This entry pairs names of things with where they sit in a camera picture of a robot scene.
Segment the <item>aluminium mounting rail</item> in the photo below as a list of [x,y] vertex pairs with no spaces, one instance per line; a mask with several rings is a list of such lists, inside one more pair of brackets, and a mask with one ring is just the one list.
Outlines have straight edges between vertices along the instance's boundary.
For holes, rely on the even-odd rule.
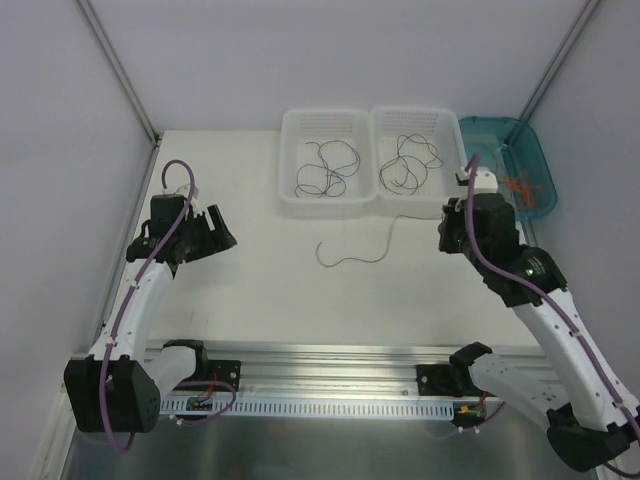
[[275,398],[383,398],[419,396],[415,367],[419,364],[450,364],[456,347],[373,347],[332,345],[241,344],[174,340],[153,343],[140,359],[130,353],[112,354],[103,360],[98,353],[72,358],[64,371],[69,394],[97,396],[99,371],[118,367],[121,376],[145,391],[157,388],[162,397],[170,389],[188,391],[208,388],[234,389],[195,375],[209,360],[242,362],[240,387],[244,397]]

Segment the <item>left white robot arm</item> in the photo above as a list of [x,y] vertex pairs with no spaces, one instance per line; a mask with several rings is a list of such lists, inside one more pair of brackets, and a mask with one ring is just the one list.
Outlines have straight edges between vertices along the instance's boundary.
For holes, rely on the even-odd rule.
[[179,266],[236,246],[217,205],[195,211],[182,194],[152,197],[150,217],[126,250],[124,289],[83,359],[71,359],[64,384],[83,433],[148,433],[161,401],[181,383],[203,387],[209,359],[200,340],[170,340],[144,361],[151,326]]

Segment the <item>right white perforated basket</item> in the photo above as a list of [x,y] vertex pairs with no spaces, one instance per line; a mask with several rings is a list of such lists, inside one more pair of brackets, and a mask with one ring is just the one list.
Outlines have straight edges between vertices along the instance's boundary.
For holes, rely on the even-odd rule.
[[461,195],[455,173],[466,162],[455,113],[435,107],[378,106],[369,120],[380,212],[439,219],[443,205]]

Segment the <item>white perforated basket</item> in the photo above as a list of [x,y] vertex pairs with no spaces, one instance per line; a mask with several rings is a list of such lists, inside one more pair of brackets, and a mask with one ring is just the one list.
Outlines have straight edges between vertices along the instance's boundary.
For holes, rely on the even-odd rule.
[[296,219],[355,218],[374,200],[368,113],[291,109],[282,118],[277,175],[283,214]]
[[378,106],[369,120],[380,212],[439,219],[443,205],[461,195],[455,173],[466,162],[455,113],[435,107]]

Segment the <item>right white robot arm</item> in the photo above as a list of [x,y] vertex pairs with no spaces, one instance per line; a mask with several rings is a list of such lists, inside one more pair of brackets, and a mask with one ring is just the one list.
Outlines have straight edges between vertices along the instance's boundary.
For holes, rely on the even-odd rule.
[[450,386],[499,397],[541,428],[575,471],[604,467],[638,478],[614,462],[639,441],[639,401],[596,346],[552,257],[520,242],[512,206],[498,193],[451,198],[438,232],[440,251],[465,256],[532,333],[561,383],[548,387],[475,342],[451,355]]

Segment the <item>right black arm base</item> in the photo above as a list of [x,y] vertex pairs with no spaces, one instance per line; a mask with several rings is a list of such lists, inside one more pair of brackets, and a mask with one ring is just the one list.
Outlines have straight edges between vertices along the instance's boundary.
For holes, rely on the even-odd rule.
[[450,364],[419,364],[415,367],[420,396],[479,397],[481,391],[470,376]]

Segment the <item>left white perforated basket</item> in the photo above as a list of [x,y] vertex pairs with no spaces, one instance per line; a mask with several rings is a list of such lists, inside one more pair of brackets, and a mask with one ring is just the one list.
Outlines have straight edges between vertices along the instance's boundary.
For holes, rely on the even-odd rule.
[[368,113],[291,109],[282,118],[277,175],[283,214],[296,219],[355,218],[374,200]]

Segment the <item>teal plastic tray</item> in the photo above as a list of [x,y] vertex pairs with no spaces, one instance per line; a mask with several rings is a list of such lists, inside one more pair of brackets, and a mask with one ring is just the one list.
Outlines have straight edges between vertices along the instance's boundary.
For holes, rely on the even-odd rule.
[[549,214],[557,193],[535,131],[511,117],[468,116],[459,121],[466,155],[481,155],[481,166],[497,177],[499,192],[519,221]]

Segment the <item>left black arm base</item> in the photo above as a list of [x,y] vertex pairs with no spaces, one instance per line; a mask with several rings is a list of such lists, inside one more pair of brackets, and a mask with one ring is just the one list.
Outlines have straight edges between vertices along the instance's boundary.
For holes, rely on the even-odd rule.
[[235,390],[240,387],[242,362],[239,360],[209,360],[200,373],[195,375],[196,380],[213,380],[232,386]]

